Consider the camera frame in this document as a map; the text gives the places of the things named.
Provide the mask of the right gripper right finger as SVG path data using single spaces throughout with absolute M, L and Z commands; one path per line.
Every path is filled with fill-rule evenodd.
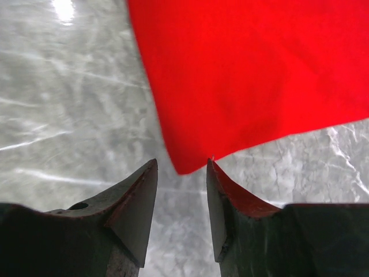
M 275 207 L 212 160 L 206 185 L 214 259 L 222 276 L 367 276 L 368 205 Z

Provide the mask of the red t shirt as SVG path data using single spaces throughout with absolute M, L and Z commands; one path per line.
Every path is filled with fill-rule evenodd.
M 179 174 L 368 117 L 367 1 L 128 1 Z

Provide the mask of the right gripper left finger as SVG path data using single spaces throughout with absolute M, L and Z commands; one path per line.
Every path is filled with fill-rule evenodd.
M 137 276 L 145 264 L 157 179 L 152 159 L 68 209 L 1 204 L 1 275 Z

